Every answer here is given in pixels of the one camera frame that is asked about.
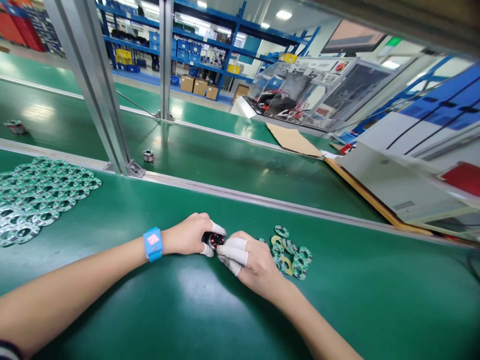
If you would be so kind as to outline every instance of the hand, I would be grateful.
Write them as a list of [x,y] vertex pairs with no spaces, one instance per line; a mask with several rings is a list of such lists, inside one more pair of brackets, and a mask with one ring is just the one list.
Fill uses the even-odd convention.
[[274,305],[291,284],[275,265],[269,246],[244,231],[232,234],[216,252],[244,285]]
[[163,254],[202,254],[213,257],[214,251],[202,242],[205,232],[227,236],[225,229],[210,220],[207,213],[193,213],[178,225],[161,232]]

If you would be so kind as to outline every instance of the green work surface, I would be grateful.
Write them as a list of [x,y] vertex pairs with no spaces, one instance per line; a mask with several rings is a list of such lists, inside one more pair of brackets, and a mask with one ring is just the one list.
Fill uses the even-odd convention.
[[[0,126],[0,138],[108,160],[83,100],[5,81],[0,92],[3,118],[20,120],[30,132],[18,136]],[[323,161],[176,124],[169,125],[165,147],[154,118],[122,111],[122,121],[132,157],[147,170],[385,222]],[[155,164],[143,161],[144,149],[154,151]]]
[[[0,151],[0,171],[31,158]],[[369,360],[478,358],[480,286],[466,252],[181,188],[96,174],[103,185],[23,245],[0,248],[0,295],[51,270],[207,212],[229,234],[283,225],[313,255],[289,277]],[[295,329],[217,258],[169,255],[127,275],[37,359],[305,359]]]
[[[74,74],[67,69],[45,65],[23,57],[0,52],[0,74],[11,78],[40,84],[50,88],[82,94]],[[115,83],[115,88],[139,104],[150,113],[155,114],[160,108],[160,94],[136,87]],[[118,95],[120,105],[138,109],[134,104]],[[185,102],[174,97],[170,98],[170,110],[176,119],[188,123],[216,129],[244,138],[278,145],[277,140],[268,130],[263,121],[248,119],[227,112],[210,109],[205,106]],[[303,134],[312,144],[319,149],[336,154],[336,150],[329,146],[331,140],[318,138],[310,134]]]

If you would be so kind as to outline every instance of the screen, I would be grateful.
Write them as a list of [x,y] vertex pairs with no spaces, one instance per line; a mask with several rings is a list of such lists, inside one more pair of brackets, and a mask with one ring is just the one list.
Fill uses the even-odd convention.
[[321,53],[372,52],[386,36],[383,32],[342,20]]

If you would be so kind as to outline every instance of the stack of circuit boards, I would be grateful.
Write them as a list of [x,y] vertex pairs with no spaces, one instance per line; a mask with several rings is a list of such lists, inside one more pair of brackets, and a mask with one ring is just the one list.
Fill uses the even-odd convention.
[[93,172],[45,156],[0,173],[0,247],[29,242],[101,185]]
[[275,226],[277,235],[271,237],[270,242],[273,248],[271,249],[273,261],[282,273],[282,275],[295,276],[299,280],[305,280],[307,277],[307,269],[312,262],[312,254],[305,247],[298,248],[291,240],[289,240],[290,233],[283,226]]

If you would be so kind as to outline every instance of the red storage bin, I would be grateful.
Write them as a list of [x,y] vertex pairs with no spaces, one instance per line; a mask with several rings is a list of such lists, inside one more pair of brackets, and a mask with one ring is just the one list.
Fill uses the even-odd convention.
[[33,50],[44,52],[45,48],[29,19],[10,15],[26,44]]
[[11,42],[27,46],[27,42],[2,3],[0,3],[0,34]]

